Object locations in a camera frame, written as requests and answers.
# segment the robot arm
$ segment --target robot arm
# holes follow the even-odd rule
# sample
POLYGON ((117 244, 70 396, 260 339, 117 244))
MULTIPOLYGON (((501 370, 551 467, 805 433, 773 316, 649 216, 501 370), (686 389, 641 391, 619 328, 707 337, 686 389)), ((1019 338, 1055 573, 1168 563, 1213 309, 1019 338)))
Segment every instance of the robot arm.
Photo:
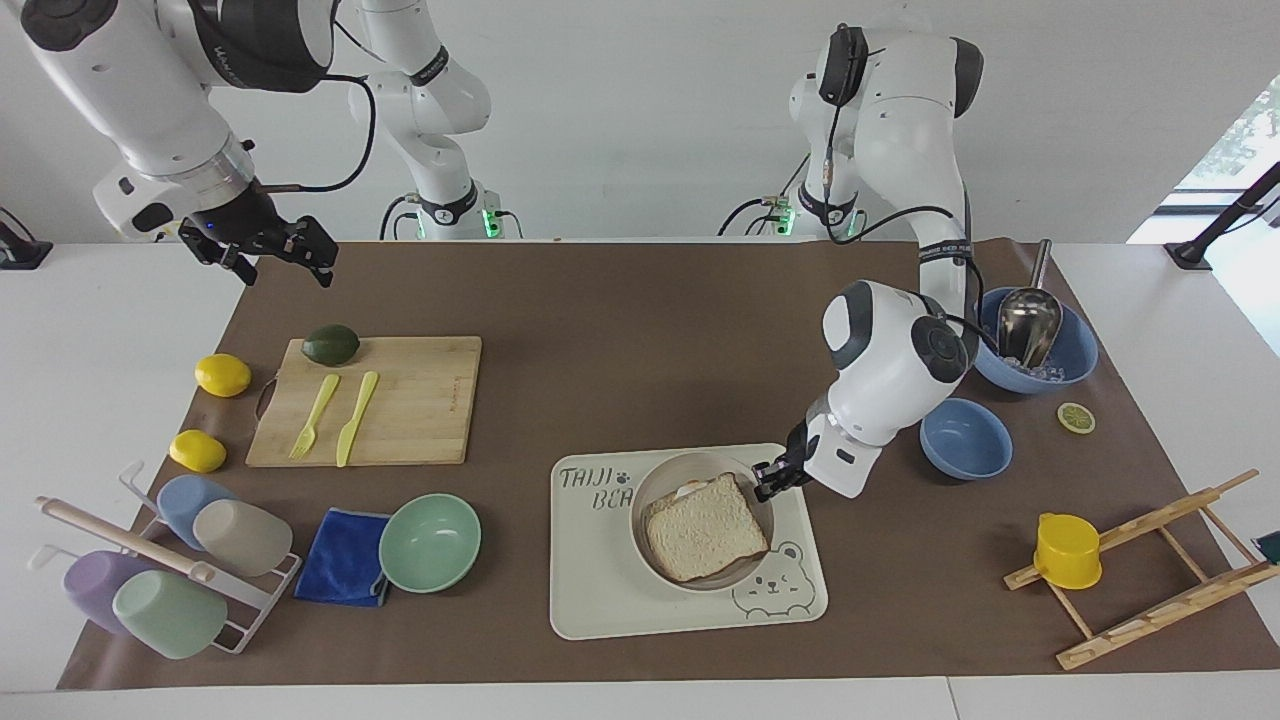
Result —
MULTIPOLYGON (((424 0, 361 0, 360 18, 370 50, 398 68, 369 81, 379 126, 413 177, 425 237, 492 234, 485 210, 497 209, 498 197, 472 179, 462 149, 445 137, 489 122, 489 91, 451 58, 424 0)), ((348 100, 352 115, 366 122, 364 96, 353 88, 348 100)))
POLYGON ((223 265, 246 283, 256 270, 244 255, 274 255, 328 286, 337 245, 314 218, 289 223, 276 214, 260 192, 251 145, 230 132, 207 90, 314 87, 332 59, 333 3, 264 8, 224 0, 216 15, 195 3, 23 5, 22 26, 36 59, 124 159, 93 197, 125 237, 151 240, 180 222, 178 233, 201 263, 223 265))
POLYGON ((828 137, 832 146, 831 161, 818 172, 812 163, 795 191, 801 231, 818 228, 820 237, 829 225, 832 234, 846 236, 859 174, 900 211, 936 210, 909 215, 920 245, 919 293, 858 281, 827 306, 823 336, 840 374, 791 432, 787 451, 756 468, 760 500, 810 479, 855 497, 881 450, 968 372, 978 338, 947 319, 975 320, 968 209, 951 127, 972 102, 980 69, 980 53, 961 40, 841 27, 819 73, 796 83, 792 117, 812 156, 827 154, 828 137), (837 106, 856 122, 845 113, 836 122, 837 106))

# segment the brown table mat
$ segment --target brown table mat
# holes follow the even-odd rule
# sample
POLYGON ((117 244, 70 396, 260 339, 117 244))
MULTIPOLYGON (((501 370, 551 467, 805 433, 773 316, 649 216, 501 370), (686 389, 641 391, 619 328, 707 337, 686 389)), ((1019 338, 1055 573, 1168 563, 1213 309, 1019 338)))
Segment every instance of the brown table mat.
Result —
MULTIPOLYGON (((978 247, 989 287, 1021 284, 1033 254, 1005 240, 978 247)), ((1105 354, 1091 378, 1041 397, 974 372, 957 395, 1005 420, 1012 465, 952 484, 913 427, 859 498, 808 486, 831 594, 818 621, 568 642, 548 621, 552 465, 571 454, 781 442, 835 378, 820 332, 828 300, 859 277, 914 288, 915 246, 347 243, 329 290, 275 261, 260 270, 218 347, 253 368, 253 387, 234 400, 197 393, 182 425, 227 443, 214 479, 285 518, 303 555, 332 506, 390 512, 453 492, 480 514, 480 559, 447 592, 393 591, 376 610, 287 597, 242 656, 210 650, 172 662, 87 625, 60 688, 1060 673, 1053 655, 1078 630, 1043 584, 1010 592, 1001 582, 1028 562, 1037 515, 1074 512, 1107 528, 1185 492, 1105 354), (257 391, 288 340, 324 323, 484 338, 467 461, 246 468, 257 391), (1053 410, 1064 400, 1091 407, 1098 430, 1062 430, 1053 410)), ((1079 307, 1056 268, 1047 287, 1079 307)), ((179 473, 166 462, 157 479, 179 473)), ((1206 571, 1228 569, 1201 520, 1171 529, 1206 571)), ((1194 583, 1148 536, 1108 552, 1102 583, 1073 600, 1106 628, 1194 583)), ((1085 671, 1277 666, 1280 648, 1242 596, 1085 671)))

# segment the yellow plastic knife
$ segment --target yellow plastic knife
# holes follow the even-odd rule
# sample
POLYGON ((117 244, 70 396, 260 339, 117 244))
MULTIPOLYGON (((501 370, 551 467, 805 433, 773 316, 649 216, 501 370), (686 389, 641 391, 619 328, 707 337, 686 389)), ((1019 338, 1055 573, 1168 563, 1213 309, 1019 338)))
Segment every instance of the yellow plastic knife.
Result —
POLYGON ((356 397, 356 411, 351 414, 351 420, 342 427, 338 433, 338 466, 346 468, 351 459, 351 446, 356 442, 356 430, 360 429, 360 419, 365 416, 369 400, 374 397, 374 388, 378 387, 378 373, 370 370, 360 380, 360 396, 356 397))
POLYGON ((324 377, 324 382, 320 383, 320 392, 316 393, 316 401, 311 406, 311 414, 307 415, 307 421, 302 425, 302 432, 298 433, 298 439, 293 443, 293 450, 289 451, 289 460, 301 460, 307 452, 311 452, 311 446, 316 443, 316 423, 320 421, 320 414, 329 405, 333 391, 338 389, 339 379, 342 378, 337 373, 329 373, 324 377))

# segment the wooden cutting board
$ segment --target wooden cutting board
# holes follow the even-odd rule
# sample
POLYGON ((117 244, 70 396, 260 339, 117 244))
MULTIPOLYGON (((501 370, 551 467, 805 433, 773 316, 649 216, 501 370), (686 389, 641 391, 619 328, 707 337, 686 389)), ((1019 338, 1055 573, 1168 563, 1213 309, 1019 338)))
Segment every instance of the wooden cutting board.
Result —
POLYGON ((479 337, 366 337, 356 356, 339 368, 317 365, 289 341, 275 393, 253 434, 246 464, 255 468, 334 466, 338 432, 351 419, 367 370, 378 388, 351 448, 348 465, 449 465, 466 459, 479 337), (316 423, 316 442, 301 460, 289 460, 320 383, 342 377, 316 423))

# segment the bear illustration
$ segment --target bear illustration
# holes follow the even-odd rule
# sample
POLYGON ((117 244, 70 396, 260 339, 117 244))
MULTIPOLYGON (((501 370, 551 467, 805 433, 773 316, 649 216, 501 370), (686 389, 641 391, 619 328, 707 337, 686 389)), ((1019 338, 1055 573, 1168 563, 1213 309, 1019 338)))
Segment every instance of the bear illustration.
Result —
POLYGON ((808 618, 818 593, 800 564, 803 556, 794 542, 778 544, 764 556, 754 575, 733 587, 733 605, 748 619, 808 618))

